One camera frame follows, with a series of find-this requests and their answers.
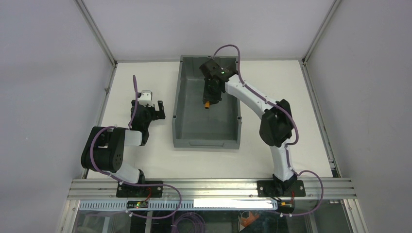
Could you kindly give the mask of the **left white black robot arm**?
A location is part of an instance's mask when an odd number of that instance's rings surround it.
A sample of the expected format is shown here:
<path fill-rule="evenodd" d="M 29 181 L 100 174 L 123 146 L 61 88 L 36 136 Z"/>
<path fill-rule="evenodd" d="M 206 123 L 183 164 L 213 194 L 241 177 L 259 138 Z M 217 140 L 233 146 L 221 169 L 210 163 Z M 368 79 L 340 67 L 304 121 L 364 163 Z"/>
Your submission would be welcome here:
<path fill-rule="evenodd" d="M 121 184 L 145 185 L 144 172 L 124 162 L 124 148 L 145 146 L 151 122 L 164 120 L 166 115 L 161 100 L 157 102 L 158 110 L 153 104 L 143 104 L 142 101 L 133 100 L 131 104 L 130 128 L 95 126 L 91 129 L 81 155 L 81 165 Z"/>

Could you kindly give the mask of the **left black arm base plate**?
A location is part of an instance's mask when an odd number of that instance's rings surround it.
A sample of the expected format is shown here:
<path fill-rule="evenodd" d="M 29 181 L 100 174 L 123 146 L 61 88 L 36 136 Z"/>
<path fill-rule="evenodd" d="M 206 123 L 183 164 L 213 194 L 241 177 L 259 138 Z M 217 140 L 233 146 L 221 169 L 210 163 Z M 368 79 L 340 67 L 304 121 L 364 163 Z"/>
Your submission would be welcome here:
<path fill-rule="evenodd" d="M 146 181 L 149 186 L 140 187 L 127 184 L 118 184 L 116 197 L 117 198 L 161 198 L 163 194 L 163 181 Z"/>

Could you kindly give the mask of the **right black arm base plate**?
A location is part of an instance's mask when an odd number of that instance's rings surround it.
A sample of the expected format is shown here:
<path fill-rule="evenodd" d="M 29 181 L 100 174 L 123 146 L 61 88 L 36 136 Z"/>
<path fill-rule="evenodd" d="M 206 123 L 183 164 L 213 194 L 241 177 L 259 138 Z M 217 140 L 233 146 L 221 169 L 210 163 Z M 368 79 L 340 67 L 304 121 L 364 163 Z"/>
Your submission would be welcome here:
<path fill-rule="evenodd" d="M 274 180 L 257 181 L 258 197 L 291 198 L 305 197 L 306 190 L 303 181 L 297 180 L 293 183 L 277 183 Z"/>

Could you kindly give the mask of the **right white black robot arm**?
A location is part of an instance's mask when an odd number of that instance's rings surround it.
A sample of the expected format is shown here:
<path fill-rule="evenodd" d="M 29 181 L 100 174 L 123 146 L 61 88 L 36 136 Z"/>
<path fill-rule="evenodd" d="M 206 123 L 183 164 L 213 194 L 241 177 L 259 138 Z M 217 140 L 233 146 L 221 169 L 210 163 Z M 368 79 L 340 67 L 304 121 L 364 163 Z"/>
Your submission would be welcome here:
<path fill-rule="evenodd" d="M 259 136 L 270 147 L 274 173 L 273 181 L 263 190 L 269 196 L 283 196 L 297 181 L 293 172 L 287 147 L 291 144 L 292 131 L 296 124 L 290 104 L 270 100 L 246 83 L 235 67 L 223 68 L 214 59 L 208 59 L 199 67 L 204 76 L 203 104 L 206 109 L 222 100 L 222 94 L 236 97 L 249 107 L 260 119 Z"/>

